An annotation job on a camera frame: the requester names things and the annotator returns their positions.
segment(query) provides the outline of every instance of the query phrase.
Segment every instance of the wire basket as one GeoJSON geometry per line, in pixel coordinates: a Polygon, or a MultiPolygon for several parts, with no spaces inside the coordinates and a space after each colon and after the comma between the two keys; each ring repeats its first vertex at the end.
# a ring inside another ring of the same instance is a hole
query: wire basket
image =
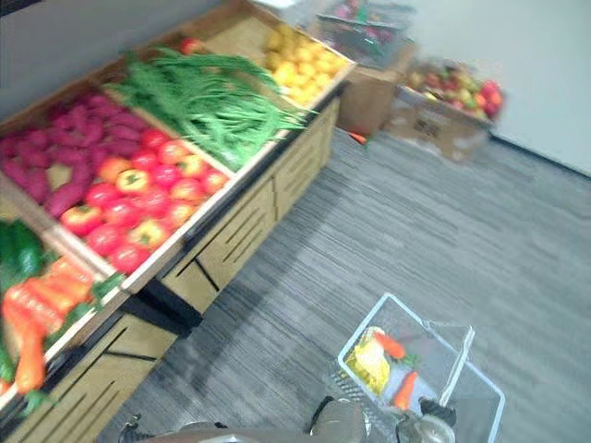
{"type": "Polygon", "coordinates": [[[318,14],[320,36],[360,65],[386,69],[404,45],[415,12],[389,1],[341,0],[318,14]]]}
{"type": "Polygon", "coordinates": [[[466,362],[473,338],[472,327],[424,320],[394,295],[386,293],[339,353],[332,369],[332,380],[350,400],[364,405],[368,420],[385,441],[397,441],[396,425],[406,414],[421,415],[418,401],[424,397],[455,409],[456,441],[492,442],[505,398],[484,374],[466,362]],[[409,412],[395,408],[392,398],[405,375],[412,370],[410,366],[391,365],[388,383],[377,394],[346,363],[356,344],[365,339],[364,334],[367,336],[368,328],[376,327],[400,342],[407,353],[419,356],[416,367],[419,377],[409,412]],[[435,330],[447,328],[466,330],[457,351],[435,330]]]}

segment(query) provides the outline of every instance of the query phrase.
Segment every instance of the produce display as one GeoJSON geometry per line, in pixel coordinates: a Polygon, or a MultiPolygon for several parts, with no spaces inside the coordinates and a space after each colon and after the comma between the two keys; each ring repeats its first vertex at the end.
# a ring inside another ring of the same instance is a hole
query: produce display
{"type": "Polygon", "coordinates": [[[415,370],[417,362],[417,355],[408,354],[401,343],[376,327],[366,329],[359,343],[345,360],[351,370],[376,395],[381,395],[386,388],[392,365],[410,368],[392,399],[392,405],[401,411],[409,409],[418,378],[415,370]]]}
{"type": "Polygon", "coordinates": [[[460,65],[422,66],[410,75],[407,86],[483,120],[494,120],[503,104],[498,83],[479,82],[460,65]]]}
{"type": "Polygon", "coordinates": [[[44,350],[121,281],[96,283],[65,257],[55,259],[21,220],[0,221],[2,321],[18,343],[18,364],[0,336],[0,395],[15,383],[30,409],[45,381],[44,350]]]}
{"type": "Polygon", "coordinates": [[[118,270],[133,272],[228,178],[184,142],[93,94],[0,143],[2,170],[118,270]],[[50,167],[70,169],[52,189],[50,167]]]}
{"type": "MultiPolygon", "coordinates": [[[[108,86],[121,92],[127,105],[146,109],[232,171],[279,130],[302,128],[300,115],[281,110],[241,78],[249,74],[278,90],[269,73],[246,58],[157,50],[161,56],[149,62],[129,56],[127,79],[108,86]]],[[[161,161],[167,164],[169,155],[174,157],[174,150],[161,161]]],[[[189,174],[195,167],[187,162],[184,169],[189,174]]],[[[210,182],[219,185],[217,179],[210,182]]]]}
{"type": "Polygon", "coordinates": [[[265,66],[294,102],[307,106],[348,64],[340,55],[282,23],[269,35],[265,66]]]}

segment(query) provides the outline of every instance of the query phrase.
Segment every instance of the fruit in box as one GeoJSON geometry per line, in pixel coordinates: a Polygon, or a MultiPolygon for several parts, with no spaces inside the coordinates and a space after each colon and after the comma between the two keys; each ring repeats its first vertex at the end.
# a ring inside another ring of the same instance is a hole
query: fruit in box
{"type": "Polygon", "coordinates": [[[326,88],[347,61],[319,42],[282,23],[269,34],[264,65],[286,95],[309,105],[326,88]]]}
{"type": "Polygon", "coordinates": [[[462,66],[421,66],[406,85],[430,100],[441,100],[479,119],[493,119],[502,107],[501,87],[492,80],[480,82],[462,66]]]}

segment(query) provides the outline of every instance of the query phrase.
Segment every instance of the white wall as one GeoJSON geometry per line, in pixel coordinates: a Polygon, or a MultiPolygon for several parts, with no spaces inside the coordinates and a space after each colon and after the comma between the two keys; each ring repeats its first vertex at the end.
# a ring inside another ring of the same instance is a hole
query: white wall
{"type": "Polygon", "coordinates": [[[497,135],[591,174],[591,1],[406,3],[421,55],[466,61],[506,89],[497,135]]]}

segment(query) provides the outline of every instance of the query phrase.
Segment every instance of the shopping cart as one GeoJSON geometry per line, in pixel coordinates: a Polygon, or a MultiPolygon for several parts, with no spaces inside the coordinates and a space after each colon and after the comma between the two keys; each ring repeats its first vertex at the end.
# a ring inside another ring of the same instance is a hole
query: shopping cart
{"type": "Polygon", "coordinates": [[[467,361],[474,330],[470,326],[422,319],[401,300],[389,293],[371,309],[351,339],[339,353],[331,370],[332,380],[352,401],[363,404],[372,432],[381,434],[380,441],[398,442],[396,429],[404,420],[423,415],[419,399],[433,399],[435,404],[454,411],[453,433],[459,442],[492,443],[501,421],[505,397],[481,371],[467,361]],[[441,337],[444,330],[465,329],[459,349],[441,337]],[[413,367],[392,364],[386,386],[379,392],[350,367],[347,357],[355,346],[368,339],[374,330],[383,330],[400,342],[407,353],[416,354],[419,377],[410,401],[409,411],[392,405],[392,398],[403,378],[413,367]]]}

